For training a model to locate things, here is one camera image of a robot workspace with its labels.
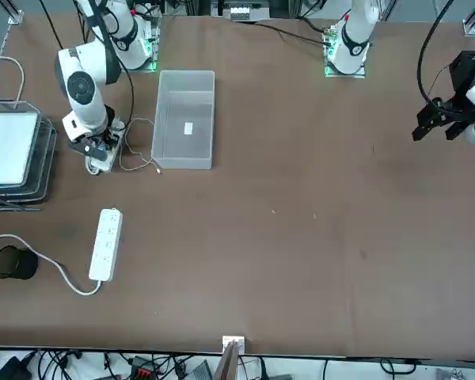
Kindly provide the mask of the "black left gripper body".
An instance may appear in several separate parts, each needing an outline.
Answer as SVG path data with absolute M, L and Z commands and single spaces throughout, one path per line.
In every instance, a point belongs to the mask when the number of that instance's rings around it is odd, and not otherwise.
M 475 51 L 461 51 L 449 65 L 454 95 L 452 105 L 462 105 L 475 77 Z

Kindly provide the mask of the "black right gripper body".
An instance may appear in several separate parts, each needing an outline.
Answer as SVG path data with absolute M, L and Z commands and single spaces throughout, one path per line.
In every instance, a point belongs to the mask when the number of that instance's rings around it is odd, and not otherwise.
M 74 140 L 74 146 L 77 148 L 110 148 L 111 140 L 108 132 L 104 131 L 101 134 L 92 135 L 92 131 L 86 127 L 79 127 L 77 138 Z

